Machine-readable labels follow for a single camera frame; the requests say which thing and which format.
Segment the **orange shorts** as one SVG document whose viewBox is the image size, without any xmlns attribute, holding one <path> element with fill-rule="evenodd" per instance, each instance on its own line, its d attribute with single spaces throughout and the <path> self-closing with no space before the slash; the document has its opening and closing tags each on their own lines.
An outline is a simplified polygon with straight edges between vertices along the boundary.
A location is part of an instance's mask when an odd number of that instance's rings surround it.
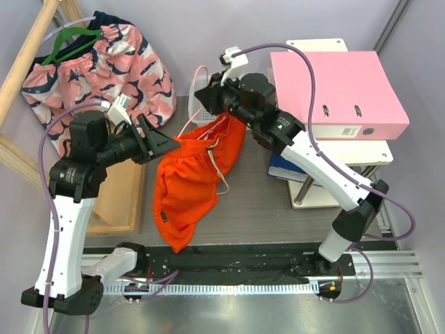
<svg viewBox="0 0 445 334">
<path fill-rule="evenodd" d="M 152 215 L 163 240 L 178 253 L 191 241 L 197 222 L 218 203 L 217 185 L 236 163 L 246 126 L 224 113 L 175 139 L 180 147 L 159 162 Z"/>
</svg>

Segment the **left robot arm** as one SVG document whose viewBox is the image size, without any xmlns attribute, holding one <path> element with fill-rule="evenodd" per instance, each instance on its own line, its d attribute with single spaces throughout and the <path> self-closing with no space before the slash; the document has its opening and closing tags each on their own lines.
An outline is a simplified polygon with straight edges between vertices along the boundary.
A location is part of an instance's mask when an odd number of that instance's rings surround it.
<svg viewBox="0 0 445 334">
<path fill-rule="evenodd" d="M 145 247 L 122 242 L 95 265 L 82 270 L 86 230 L 106 169 L 128 159 L 137 164 L 162 157 L 180 144 L 140 114 L 138 124 L 124 122 L 120 132 L 108 129 L 101 111 L 76 114 L 70 123 L 70 153 L 51 168 L 46 188 L 51 225 L 44 262 L 33 287 L 22 292 L 21 303 L 53 309 L 65 315 L 91 315 L 104 290 L 129 273 L 147 272 Z"/>
</svg>

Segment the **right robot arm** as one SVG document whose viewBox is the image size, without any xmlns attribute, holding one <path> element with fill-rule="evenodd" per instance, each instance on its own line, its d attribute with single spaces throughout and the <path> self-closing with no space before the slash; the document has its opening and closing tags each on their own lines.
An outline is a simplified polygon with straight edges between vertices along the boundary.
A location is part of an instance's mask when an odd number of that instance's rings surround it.
<svg viewBox="0 0 445 334">
<path fill-rule="evenodd" d="M 339 170 L 329 165 L 311 143 L 305 126 L 277 107 L 275 87 L 262 74 L 224 80 L 223 74 L 215 73 L 194 96 L 210 114 L 228 113 L 241 121 L 260 146 L 303 169 L 340 204 L 341 213 L 314 257 L 317 272 L 331 274 L 343 252 L 360 241 L 380 211 L 388 184 L 373 183 L 344 164 Z"/>
</svg>

